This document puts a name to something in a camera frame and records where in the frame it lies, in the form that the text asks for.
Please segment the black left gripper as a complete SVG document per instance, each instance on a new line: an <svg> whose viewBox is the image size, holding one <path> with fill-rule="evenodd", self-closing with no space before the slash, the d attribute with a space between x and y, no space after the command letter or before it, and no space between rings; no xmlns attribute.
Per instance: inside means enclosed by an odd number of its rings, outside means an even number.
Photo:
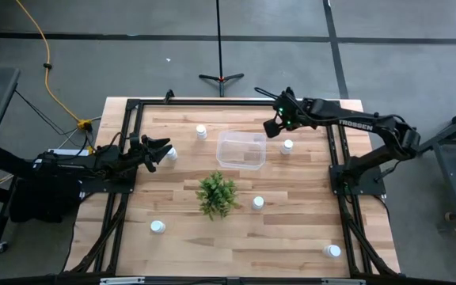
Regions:
<svg viewBox="0 0 456 285"><path fill-rule="evenodd" d="M136 165L145 165L150 173L154 173L156 165L173 148L172 145L167 145L170 142L170 138L152 139L147 135L143 135L141 141L130 145L128 149L130 160Z"/></svg>

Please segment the black clamp lever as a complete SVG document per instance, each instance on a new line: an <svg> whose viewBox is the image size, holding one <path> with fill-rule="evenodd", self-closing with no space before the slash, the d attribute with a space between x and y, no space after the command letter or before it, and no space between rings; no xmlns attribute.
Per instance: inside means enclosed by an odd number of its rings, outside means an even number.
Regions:
<svg viewBox="0 0 456 285"><path fill-rule="evenodd" d="M392 167L382 171L377 177L374 178L375 183L380 183L383 181L383 179L393 173L397 166L401 163L401 161L397 161Z"/></svg>

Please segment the black tripod stand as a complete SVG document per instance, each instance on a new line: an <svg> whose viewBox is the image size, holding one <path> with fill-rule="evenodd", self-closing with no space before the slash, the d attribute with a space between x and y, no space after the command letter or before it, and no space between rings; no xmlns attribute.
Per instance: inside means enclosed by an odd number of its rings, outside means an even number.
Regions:
<svg viewBox="0 0 456 285"><path fill-rule="evenodd" d="M200 74L199 78L203 80L211 80L218 84L218 94L220 97L225 97L225 85L228 81L234 79L243 78L243 73L232 74L224 76L223 73L223 61L222 61L222 36L221 36L221 21L220 21L220 3L219 0L215 0L216 9L216 26L217 26L217 45L218 45L218 76L210 76L206 74Z"/></svg>

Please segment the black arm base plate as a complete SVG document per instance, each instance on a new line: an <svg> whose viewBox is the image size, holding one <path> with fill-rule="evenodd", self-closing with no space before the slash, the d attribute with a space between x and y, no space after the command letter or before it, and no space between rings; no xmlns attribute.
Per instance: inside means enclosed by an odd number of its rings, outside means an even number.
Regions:
<svg viewBox="0 0 456 285"><path fill-rule="evenodd" d="M81 190L87 193L129 194L133 192L133 180L102 180L101 178L81 179Z"/></svg>
<svg viewBox="0 0 456 285"><path fill-rule="evenodd" d="M386 194L385 186L377 178L381 175L380 168L368 169L362 174L353 174L344 169L344 165L330 165L329 176L332 192L338 196Z"/></svg>

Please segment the clear plastic basket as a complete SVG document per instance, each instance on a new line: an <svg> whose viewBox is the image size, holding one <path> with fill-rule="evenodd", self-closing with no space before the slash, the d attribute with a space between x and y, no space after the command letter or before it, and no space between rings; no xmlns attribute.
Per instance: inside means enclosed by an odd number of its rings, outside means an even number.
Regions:
<svg viewBox="0 0 456 285"><path fill-rule="evenodd" d="M258 170L266 162L266 135L243 131L221 131L216 159L223 168Z"/></svg>

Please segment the white flat box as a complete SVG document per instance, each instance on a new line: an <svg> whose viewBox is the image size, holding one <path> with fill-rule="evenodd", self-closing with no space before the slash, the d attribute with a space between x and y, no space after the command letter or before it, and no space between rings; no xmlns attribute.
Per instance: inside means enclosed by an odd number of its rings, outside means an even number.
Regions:
<svg viewBox="0 0 456 285"><path fill-rule="evenodd" d="M88 150L75 150L75 149L49 149L49 152L52 152L57 155L68 155L68 156L88 156Z"/></svg>

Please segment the black fabric bag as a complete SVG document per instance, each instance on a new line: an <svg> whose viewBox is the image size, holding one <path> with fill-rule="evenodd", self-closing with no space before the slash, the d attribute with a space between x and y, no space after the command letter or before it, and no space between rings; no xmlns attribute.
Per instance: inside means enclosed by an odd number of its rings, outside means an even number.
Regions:
<svg viewBox="0 0 456 285"><path fill-rule="evenodd" d="M81 203L82 186L75 179L19 180L9 206L12 222L37 219L61 223Z"/></svg>

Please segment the green plant in white pot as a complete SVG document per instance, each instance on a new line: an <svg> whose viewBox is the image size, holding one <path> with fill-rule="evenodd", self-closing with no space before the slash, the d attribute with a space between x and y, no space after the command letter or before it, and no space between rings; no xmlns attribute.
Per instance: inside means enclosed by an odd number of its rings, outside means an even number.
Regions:
<svg viewBox="0 0 456 285"><path fill-rule="evenodd" d="M233 209L240 207L237 186L231 178L226 180L219 171L199 181L196 198L199 200L199 210L211 221L215 220L215 216L224 219Z"/></svg>

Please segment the silver metal bracket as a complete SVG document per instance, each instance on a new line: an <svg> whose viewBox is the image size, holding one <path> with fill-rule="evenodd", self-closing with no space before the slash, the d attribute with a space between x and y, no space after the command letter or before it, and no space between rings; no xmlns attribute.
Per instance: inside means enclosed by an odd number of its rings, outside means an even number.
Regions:
<svg viewBox="0 0 456 285"><path fill-rule="evenodd" d="M324 278L321 285L367 285L363 279Z"/></svg>
<svg viewBox="0 0 456 285"><path fill-rule="evenodd" d="M142 276L111 277L100 279L99 285L143 285L145 281Z"/></svg>

